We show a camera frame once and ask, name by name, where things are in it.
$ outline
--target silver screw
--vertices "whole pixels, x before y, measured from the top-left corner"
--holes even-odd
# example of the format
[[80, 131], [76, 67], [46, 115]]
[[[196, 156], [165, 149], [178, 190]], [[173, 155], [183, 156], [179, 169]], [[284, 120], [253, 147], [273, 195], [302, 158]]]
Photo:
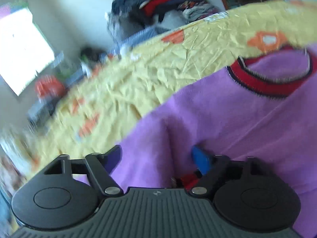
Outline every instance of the silver screw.
[[202, 195], [207, 193], [207, 189], [205, 187], [194, 187], [191, 189], [191, 192], [197, 195]]
[[107, 193], [108, 195], [117, 195], [120, 193], [120, 188], [118, 187], [108, 187], [107, 189], [105, 189], [105, 193]]

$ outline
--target plastic bag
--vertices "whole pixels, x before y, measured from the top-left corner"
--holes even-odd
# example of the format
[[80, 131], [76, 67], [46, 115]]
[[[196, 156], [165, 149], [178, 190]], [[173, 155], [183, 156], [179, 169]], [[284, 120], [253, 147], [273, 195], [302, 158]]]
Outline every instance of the plastic bag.
[[64, 85], [54, 76], [44, 76], [35, 83], [35, 90], [39, 98], [46, 96], [62, 97], [66, 93]]
[[0, 156], [0, 187], [12, 197], [37, 165], [37, 152], [33, 141], [35, 134], [29, 130], [18, 131], [13, 127], [4, 129], [0, 145], [4, 154]]

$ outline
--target circular black disc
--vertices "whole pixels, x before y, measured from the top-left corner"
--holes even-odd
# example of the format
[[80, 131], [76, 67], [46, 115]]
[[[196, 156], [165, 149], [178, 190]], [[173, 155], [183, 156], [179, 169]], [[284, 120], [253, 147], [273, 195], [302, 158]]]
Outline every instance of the circular black disc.
[[297, 194], [287, 184], [265, 176], [228, 182], [216, 192], [214, 205], [231, 223], [257, 232], [291, 227], [301, 208]]
[[12, 198], [12, 211], [23, 225], [56, 230], [73, 226], [98, 206], [95, 190], [67, 175], [40, 175]]

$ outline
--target pile of clothes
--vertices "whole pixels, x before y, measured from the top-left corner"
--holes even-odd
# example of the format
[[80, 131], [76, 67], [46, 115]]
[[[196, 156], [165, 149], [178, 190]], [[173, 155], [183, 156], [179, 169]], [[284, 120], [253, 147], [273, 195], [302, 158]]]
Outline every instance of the pile of clothes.
[[206, 0], [114, 0], [112, 3], [113, 15], [129, 14], [143, 26], [151, 25], [154, 15], [158, 15], [158, 21], [162, 22], [165, 13], [172, 10], [182, 11], [188, 22], [219, 12]]

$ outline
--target yellow bed sheet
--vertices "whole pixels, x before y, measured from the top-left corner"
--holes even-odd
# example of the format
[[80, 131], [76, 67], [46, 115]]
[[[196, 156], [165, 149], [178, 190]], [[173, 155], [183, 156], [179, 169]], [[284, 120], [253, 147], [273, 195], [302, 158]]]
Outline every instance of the yellow bed sheet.
[[104, 153], [149, 111], [242, 55], [317, 42], [317, 5], [275, 0], [229, 10], [141, 44], [72, 88], [36, 142], [40, 167], [60, 154]]

